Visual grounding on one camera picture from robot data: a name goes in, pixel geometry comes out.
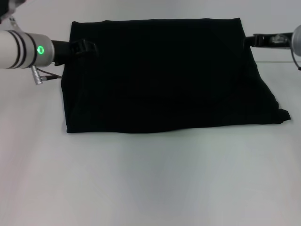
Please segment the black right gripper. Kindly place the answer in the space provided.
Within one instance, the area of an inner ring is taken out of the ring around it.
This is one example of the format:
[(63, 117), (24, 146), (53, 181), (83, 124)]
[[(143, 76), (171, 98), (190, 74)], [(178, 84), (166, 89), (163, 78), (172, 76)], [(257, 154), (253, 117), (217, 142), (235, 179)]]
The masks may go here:
[(293, 33), (255, 34), (244, 38), (243, 48), (290, 49)]

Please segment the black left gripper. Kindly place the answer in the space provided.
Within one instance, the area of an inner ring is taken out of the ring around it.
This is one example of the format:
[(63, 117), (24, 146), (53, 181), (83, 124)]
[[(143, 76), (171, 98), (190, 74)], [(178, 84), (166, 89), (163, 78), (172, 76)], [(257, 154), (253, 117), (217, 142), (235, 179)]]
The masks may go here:
[(53, 59), (55, 66), (64, 65), (77, 57), (85, 55), (98, 56), (97, 46), (86, 39), (80, 39), (75, 42), (52, 40), (52, 44), (55, 52)]

